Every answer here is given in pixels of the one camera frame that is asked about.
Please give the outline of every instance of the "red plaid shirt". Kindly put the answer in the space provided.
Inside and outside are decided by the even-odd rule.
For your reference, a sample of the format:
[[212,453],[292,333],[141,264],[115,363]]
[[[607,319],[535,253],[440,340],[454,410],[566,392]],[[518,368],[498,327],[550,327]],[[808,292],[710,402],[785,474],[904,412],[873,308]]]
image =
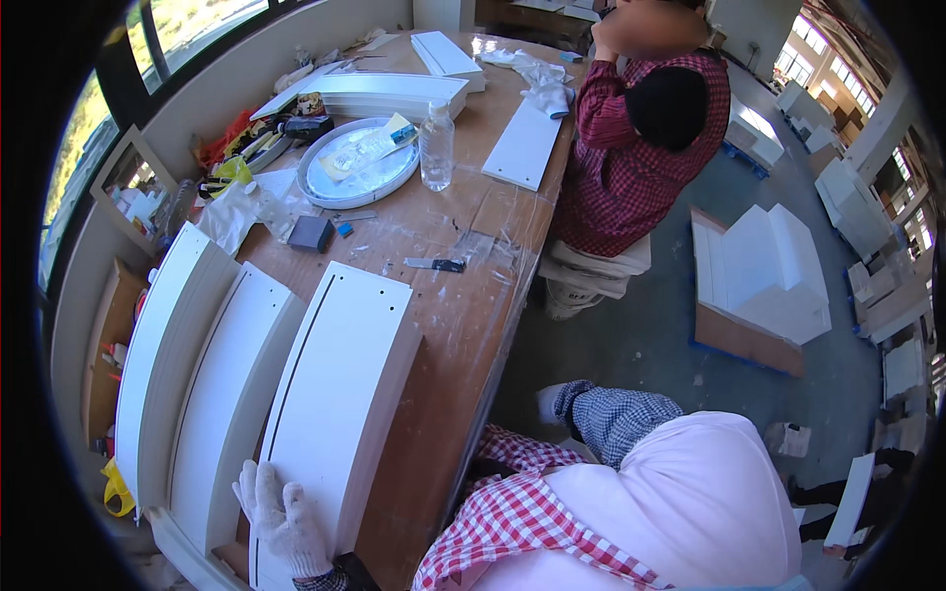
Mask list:
[[412,591],[463,583],[463,572],[536,549],[560,549],[576,560],[621,577],[637,589],[668,589],[657,573],[579,523],[542,479],[549,466],[585,460],[494,425],[483,432],[480,458],[501,461],[519,474],[483,478],[440,534],[414,575]]
[[[706,127],[678,154],[642,140],[624,102],[625,87],[669,66],[699,72],[709,88]],[[630,61],[619,77],[614,63],[595,61],[576,104],[579,139],[571,147],[552,233],[579,251],[614,257],[667,216],[683,187],[723,144],[729,123],[726,62],[707,52],[668,61]]]

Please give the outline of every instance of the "mirror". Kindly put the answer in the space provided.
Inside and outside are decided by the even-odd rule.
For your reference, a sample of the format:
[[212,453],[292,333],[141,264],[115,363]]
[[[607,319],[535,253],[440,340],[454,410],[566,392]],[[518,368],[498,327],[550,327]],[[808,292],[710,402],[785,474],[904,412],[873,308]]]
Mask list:
[[91,187],[114,222],[150,255],[163,233],[162,205],[177,189],[134,125],[115,145]]

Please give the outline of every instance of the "black sanding block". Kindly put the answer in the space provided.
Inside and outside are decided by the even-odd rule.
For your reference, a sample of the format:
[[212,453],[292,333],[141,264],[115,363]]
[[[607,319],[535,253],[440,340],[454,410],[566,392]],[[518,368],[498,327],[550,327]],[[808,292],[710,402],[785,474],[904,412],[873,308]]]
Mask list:
[[300,251],[325,252],[334,229],[325,217],[299,216],[289,235],[289,245]]

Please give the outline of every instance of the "bottle cap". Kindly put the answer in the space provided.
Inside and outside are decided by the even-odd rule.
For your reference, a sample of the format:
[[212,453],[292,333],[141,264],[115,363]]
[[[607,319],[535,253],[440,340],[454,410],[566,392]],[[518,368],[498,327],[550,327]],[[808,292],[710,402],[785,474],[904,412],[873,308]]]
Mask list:
[[430,102],[429,113],[435,117],[447,114],[447,102],[442,98],[435,98]]

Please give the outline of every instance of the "concrete floor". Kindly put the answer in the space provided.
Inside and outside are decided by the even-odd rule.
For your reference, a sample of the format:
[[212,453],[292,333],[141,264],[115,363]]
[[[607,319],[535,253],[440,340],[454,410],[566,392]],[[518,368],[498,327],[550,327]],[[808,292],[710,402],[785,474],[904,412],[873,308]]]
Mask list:
[[[631,278],[622,300],[606,299],[565,322],[549,321],[541,310],[527,307],[490,414],[492,422],[561,441],[568,437],[565,430],[538,422],[534,393],[584,378],[608,387],[665,394],[685,412],[736,412],[748,417],[760,434],[775,422],[808,426],[812,438],[804,459],[774,458],[776,468],[797,475],[802,487],[846,478],[851,459],[867,451],[882,400],[881,356],[851,332],[854,321],[842,271],[857,256],[834,232],[815,191],[808,154],[782,120],[775,97],[733,64],[729,78],[733,93],[772,123],[785,146],[772,176],[760,182],[747,163],[720,151],[654,229],[653,266]],[[803,379],[690,346],[695,306],[691,203],[727,224],[753,204],[769,210],[781,203],[811,230],[831,301],[832,330],[805,345]],[[805,546],[812,544],[805,548],[805,572],[836,584],[846,563],[821,560],[818,543]]]

